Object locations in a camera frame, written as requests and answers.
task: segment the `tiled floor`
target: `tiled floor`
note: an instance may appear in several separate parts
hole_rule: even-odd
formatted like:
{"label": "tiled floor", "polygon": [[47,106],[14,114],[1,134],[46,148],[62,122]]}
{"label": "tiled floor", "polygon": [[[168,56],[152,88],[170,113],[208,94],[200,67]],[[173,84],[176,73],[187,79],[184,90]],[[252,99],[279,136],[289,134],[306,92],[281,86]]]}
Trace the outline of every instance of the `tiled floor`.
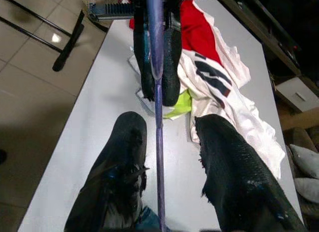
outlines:
{"label": "tiled floor", "polygon": [[[72,32],[81,0],[15,0]],[[0,16],[63,48],[68,37],[0,0]],[[105,33],[87,18],[60,72],[58,53],[0,22],[0,231],[16,231]]]}

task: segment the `white fabric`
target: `white fabric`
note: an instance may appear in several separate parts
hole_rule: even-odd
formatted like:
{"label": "white fabric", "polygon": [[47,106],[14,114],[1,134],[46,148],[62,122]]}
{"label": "white fabric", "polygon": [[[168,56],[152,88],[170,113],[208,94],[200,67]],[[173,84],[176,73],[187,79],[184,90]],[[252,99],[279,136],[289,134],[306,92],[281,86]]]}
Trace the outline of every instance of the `white fabric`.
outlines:
{"label": "white fabric", "polygon": [[193,1],[193,5],[197,10],[204,14],[206,21],[211,26],[215,37],[216,51],[219,55],[220,61],[227,70],[229,76],[236,83],[237,87],[241,88],[248,81],[250,81],[251,78],[249,68],[240,60],[237,47],[229,47],[221,36],[219,29],[214,26],[215,19],[200,9],[195,1]]}
{"label": "white fabric", "polygon": [[129,64],[131,65],[131,67],[134,69],[134,71],[139,75],[139,77],[141,76],[141,72],[139,69],[139,65],[138,65],[138,61],[136,60],[135,55],[131,56],[128,59]]}
{"label": "white fabric", "polygon": [[305,199],[319,204],[319,180],[311,178],[294,179],[296,190]]}
{"label": "white fabric", "polygon": [[296,145],[290,145],[294,161],[307,175],[319,179],[319,154]]}
{"label": "white fabric", "polygon": [[[218,78],[230,92],[224,96],[217,88],[203,80],[197,73],[195,61],[202,61],[223,73],[232,82],[230,85],[221,77],[214,77],[205,74],[210,78]],[[195,55],[195,52],[184,50],[178,65],[178,76],[184,89],[188,88],[192,96],[192,110],[190,118],[190,134],[192,141],[199,143],[195,127],[195,117],[207,114],[217,114],[227,119],[250,144],[268,166],[273,175],[279,179],[280,162],[285,152],[277,143],[275,130],[266,122],[262,121],[254,102],[244,97],[238,90],[236,84],[230,78],[228,72],[216,61],[202,59]],[[218,97],[223,101],[225,108],[217,102]]]}
{"label": "white fabric", "polygon": [[[136,92],[136,96],[141,100],[142,103],[144,103],[144,105],[147,106],[147,108],[153,112],[153,114],[155,115],[155,102],[150,101],[148,99],[146,99],[143,95],[143,91],[140,88],[137,92]],[[172,106],[163,106],[162,107],[162,113],[163,116],[167,115],[168,113],[172,112],[174,110],[174,107]]]}

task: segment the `metal frame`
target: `metal frame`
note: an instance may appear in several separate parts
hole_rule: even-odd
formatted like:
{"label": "metal frame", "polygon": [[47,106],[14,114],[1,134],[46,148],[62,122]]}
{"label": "metal frame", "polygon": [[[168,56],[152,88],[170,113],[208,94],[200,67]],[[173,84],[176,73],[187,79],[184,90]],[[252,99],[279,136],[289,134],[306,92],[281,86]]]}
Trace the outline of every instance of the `metal frame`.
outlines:
{"label": "metal frame", "polygon": [[80,37],[83,29],[84,29],[84,25],[82,24],[82,20],[84,18],[84,13],[83,11],[80,12],[79,14],[79,17],[77,19],[77,22],[73,28],[73,32],[72,34],[68,33],[67,31],[65,31],[64,29],[60,28],[59,26],[55,25],[54,23],[48,21],[47,19],[45,19],[44,17],[38,15],[37,13],[31,11],[30,9],[26,8],[25,6],[17,3],[16,1],[14,0],[7,0],[8,2],[10,2],[11,4],[19,7],[20,9],[24,10],[25,12],[29,13],[30,15],[36,17],[37,19],[41,20],[42,22],[50,25],[51,27],[53,27],[54,29],[62,32],[63,34],[67,35],[70,37],[68,43],[65,45],[65,47],[63,49],[49,43],[48,41],[46,40],[43,40],[42,38],[38,37],[37,35],[33,34],[32,32],[29,32],[25,29],[23,29],[22,27],[8,21],[7,19],[3,18],[0,16],[0,21],[4,22],[5,24],[11,26],[12,28],[14,28],[15,30],[31,37],[32,39],[34,40],[37,40],[38,42],[50,47],[51,49],[57,51],[60,53],[60,55],[58,56],[58,58],[56,59],[52,69],[54,71],[60,71],[62,70],[67,58],[69,57],[72,49],[74,48],[74,45],[77,41],[77,39]]}
{"label": "metal frame", "polygon": [[134,18],[135,7],[133,3],[96,4],[93,2],[87,6],[92,21]]}
{"label": "metal frame", "polygon": [[284,36],[284,38],[290,43],[290,46],[296,47],[300,50],[300,46],[295,40],[287,33],[287,31],[280,25],[280,23],[271,15],[271,13],[262,5],[259,0],[252,0],[255,5],[267,16],[268,20],[275,26],[275,28]]}

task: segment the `clothing pile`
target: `clothing pile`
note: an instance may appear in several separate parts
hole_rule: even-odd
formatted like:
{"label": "clothing pile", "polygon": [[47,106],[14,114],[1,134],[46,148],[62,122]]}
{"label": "clothing pile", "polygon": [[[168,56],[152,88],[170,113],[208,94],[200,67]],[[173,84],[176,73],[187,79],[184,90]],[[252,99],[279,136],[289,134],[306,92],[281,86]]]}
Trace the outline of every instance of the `clothing pile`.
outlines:
{"label": "clothing pile", "polygon": [[[239,91],[251,78],[237,48],[226,45],[214,25],[214,18],[192,0],[181,4],[180,21],[183,48],[177,68],[180,97],[174,107],[164,109],[164,117],[175,119],[190,112],[191,139],[200,143],[195,118],[208,114],[222,116],[279,179],[285,152],[276,141],[275,129],[259,118],[254,102]],[[139,71],[135,56],[129,59],[129,63]],[[154,102],[143,98],[141,91],[137,96],[154,111]]]}
{"label": "clothing pile", "polygon": [[[205,115],[196,118],[196,129],[207,175],[202,192],[215,207],[222,231],[307,231],[265,163],[226,119]],[[121,114],[75,200],[65,232],[159,231],[158,216],[143,209],[146,147],[143,117]]]}

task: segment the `purple pole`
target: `purple pole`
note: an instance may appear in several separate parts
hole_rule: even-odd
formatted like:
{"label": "purple pole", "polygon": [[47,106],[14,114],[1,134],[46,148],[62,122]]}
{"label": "purple pole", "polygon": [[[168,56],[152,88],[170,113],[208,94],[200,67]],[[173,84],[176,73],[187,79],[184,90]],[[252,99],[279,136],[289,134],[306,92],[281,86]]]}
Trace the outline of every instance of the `purple pole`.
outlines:
{"label": "purple pole", "polygon": [[147,0],[151,41],[152,74],[155,80],[156,165],[159,228],[166,232],[163,166],[162,89],[164,55],[163,0]]}

